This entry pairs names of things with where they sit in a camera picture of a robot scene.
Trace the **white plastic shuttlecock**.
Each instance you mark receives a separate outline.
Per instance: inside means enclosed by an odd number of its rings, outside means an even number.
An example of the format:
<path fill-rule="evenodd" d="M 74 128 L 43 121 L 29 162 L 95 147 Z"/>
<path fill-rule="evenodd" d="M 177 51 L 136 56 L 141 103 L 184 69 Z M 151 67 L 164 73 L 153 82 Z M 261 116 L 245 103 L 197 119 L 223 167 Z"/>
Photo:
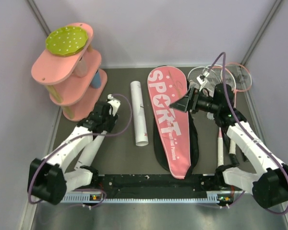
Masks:
<path fill-rule="evenodd" d="M 214 120 L 214 114 L 208 112 L 208 113 L 207 113 L 207 118 L 208 118 L 209 120 Z"/>
<path fill-rule="evenodd" d="M 189 88 L 199 89 L 200 85 L 197 82 L 194 82 L 194 81 L 191 80 L 191 81 L 189 81 Z"/>

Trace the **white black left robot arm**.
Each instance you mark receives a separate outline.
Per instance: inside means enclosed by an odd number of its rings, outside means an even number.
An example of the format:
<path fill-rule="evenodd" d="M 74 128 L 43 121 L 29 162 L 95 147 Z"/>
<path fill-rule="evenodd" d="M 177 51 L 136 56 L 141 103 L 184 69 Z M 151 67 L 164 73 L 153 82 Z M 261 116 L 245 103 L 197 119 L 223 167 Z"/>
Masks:
<path fill-rule="evenodd" d="M 34 159 L 29 166 L 28 196 L 57 205 L 65 194 L 81 186 L 99 186 L 98 171 L 91 167 L 104 137 L 118 119 L 120 101 L 97 102 L 88 117 L 49 155 Z"/>

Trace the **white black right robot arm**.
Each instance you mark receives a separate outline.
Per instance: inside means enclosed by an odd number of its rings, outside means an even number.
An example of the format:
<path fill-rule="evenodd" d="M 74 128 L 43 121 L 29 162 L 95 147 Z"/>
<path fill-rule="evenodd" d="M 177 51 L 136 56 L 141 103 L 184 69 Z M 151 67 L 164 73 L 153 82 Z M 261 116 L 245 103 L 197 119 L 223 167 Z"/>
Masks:
<path fill-rule="evenodd" d="M 231 165 L 222 166 L 214 178 L 217 188 L 224 190 L 230 185 L 240 188 L 265 209 L 288 203 L 288 165 L 255 135 L 245 116 L 233 107 L 233 99 L 234 92 L 227 84 L 217 84 L 213 97 L 190 87 L 182 98 L 170 104 L 170 108 L 181 112 L 213 113 L 217 126 L 238 145 L 256 171 L 249 173 Z"/>

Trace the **pink white badminton racket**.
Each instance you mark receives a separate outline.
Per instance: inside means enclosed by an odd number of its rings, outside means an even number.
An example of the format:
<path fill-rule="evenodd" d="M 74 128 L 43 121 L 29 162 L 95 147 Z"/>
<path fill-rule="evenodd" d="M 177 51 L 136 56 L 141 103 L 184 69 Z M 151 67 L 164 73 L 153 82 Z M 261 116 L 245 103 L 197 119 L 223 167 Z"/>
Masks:
<path fill-rule="evenodd" d="M 206 88 L 211 97 L 214 96 L 215 86 L 221 82 L 220 72 L 222 67 L 220 65 L 215 65 L 206 77 L 207 84 Z M 221 128 L 219 128 L 218 138 L 217 138 L 217 166 L 224 165 L 224 150 L 223 150 L 223 135 Z"/>

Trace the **pink sport racket bag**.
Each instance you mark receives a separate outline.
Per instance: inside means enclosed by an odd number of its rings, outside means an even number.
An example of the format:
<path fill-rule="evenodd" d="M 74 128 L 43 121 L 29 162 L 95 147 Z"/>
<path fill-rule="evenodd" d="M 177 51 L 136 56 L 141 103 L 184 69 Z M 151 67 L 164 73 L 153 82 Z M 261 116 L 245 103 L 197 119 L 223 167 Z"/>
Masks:
<path fill-rule="evenodd" d="M 147 85 L 169 171 L 174 178 L 182 180 L 192 163 L 189 118 L 187 113 L 169 105 L 187 93 L 187 79 L 180 69 L 161 66 L 149 73 Z"/>

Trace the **blue cup on shelf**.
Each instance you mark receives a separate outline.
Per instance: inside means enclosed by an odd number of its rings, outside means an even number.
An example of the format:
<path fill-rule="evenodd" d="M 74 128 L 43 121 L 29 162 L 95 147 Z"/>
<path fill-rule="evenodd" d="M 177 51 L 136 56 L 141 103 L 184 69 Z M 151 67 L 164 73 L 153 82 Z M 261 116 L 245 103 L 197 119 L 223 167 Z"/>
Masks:
<path fill-rule="evenodd" d="M 92 78 L 90 86 L 94 89 L 98 89 L 101 87 L 101 77 L 99 70 L 96 71 L 94 77 Z"/>

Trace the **white shuttlecock tube on table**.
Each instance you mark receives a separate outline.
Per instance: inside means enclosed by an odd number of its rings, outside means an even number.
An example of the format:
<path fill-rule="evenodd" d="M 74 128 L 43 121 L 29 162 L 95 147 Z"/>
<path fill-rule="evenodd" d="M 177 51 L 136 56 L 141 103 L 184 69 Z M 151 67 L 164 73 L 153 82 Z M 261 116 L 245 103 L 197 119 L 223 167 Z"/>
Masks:
<path fill-rule="evenodd" d="M 131 98 L 132 98 L 132 114 L 135 134 L 135 144 L 138 147 L 143 147 L 149 144 L 148 133 L 146 127 L 144 103 L 142 96 L 141 83 L 132 81 L 130 83 Z"/>

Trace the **pink three-tier wooden shelf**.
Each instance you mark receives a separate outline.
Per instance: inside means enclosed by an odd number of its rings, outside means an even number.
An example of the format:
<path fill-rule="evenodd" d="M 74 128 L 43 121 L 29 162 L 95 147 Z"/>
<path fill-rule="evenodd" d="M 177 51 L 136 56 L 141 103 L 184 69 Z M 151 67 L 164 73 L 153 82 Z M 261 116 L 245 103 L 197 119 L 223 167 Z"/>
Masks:
<path fill-rule="evenodd" d="M 71 23 L 66 26 L 79 26 L 86 30 L 88 40 L 83 50 L 72 56 L 60 57 L 51 54 L 45 48 L 33 64 L 31 74 L 36 82 L 45 86 L 50 99 L 62 108 L 67 119 L 79 121 L 93 110 L 108 78 L 100 67 L 101 54 L 91 46 L 93 28 L 85 23 Z M 74 69 L 82 56 L 85 58 L 88 72 L 80 78 Z M 97 70 L 100 72 L 101 87 L 94 89 L 90 83 Z"/>

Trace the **beige cup on shelf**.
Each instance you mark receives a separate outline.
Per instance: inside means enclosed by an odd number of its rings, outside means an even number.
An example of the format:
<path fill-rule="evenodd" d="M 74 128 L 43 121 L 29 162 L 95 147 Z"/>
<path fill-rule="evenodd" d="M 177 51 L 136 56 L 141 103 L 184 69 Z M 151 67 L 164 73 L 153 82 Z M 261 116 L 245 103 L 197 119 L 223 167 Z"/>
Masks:
<path fill-rule="evenodd" d="M 80 78 L 84 77 L 87 74 L 88 70 L 87 70 L 87 65 L 86 65 L 84 56 L 80 58 L 78 64 L 76 65 L 74 69 L 74 72 Z"/>

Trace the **green polka dot plate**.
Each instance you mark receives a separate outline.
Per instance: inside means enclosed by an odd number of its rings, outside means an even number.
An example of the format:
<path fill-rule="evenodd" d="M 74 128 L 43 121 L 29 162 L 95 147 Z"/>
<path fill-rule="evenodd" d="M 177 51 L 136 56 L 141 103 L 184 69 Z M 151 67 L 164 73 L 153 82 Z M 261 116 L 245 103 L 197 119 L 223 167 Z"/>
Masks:
<path fill-rule="evenodd" d="M 52 32 L 45 40 L 45 48 L 51 54 L 68 57 L 83 50 L 88 40 L 85 29 L 79 26 L 65 26 Z"/>

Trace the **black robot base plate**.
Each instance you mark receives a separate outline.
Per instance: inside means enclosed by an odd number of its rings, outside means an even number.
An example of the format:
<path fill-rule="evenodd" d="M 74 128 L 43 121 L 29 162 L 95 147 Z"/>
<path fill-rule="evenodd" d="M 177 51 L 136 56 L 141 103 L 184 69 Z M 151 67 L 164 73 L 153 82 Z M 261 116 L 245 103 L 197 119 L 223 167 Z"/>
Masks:
<path fill-rule="evenodd" d="M 99 185 L 107 198 L 206 198 L 208 193 L 233 197 L 230 187 L 220 188 L 213 175 L 191 174 L 175 179 L 169 174 L 105 174 L 99 176 Z"/>

